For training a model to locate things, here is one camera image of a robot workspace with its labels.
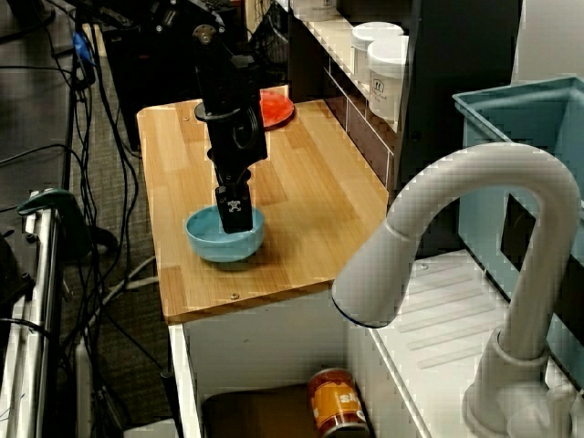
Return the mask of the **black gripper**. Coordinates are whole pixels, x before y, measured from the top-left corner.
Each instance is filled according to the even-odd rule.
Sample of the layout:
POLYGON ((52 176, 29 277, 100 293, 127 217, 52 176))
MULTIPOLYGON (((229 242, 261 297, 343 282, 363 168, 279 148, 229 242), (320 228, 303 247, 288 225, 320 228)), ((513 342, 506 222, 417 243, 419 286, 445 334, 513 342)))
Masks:
POLYGON ((224 114, 212 114, 199 103, 194 115, 208 131, 207 155, 220 184, 215 199, 222 227, 226 233, 250 231, 253 213, 247 182, 252 174, 248 168, 268 156, 259 102, 224 114))

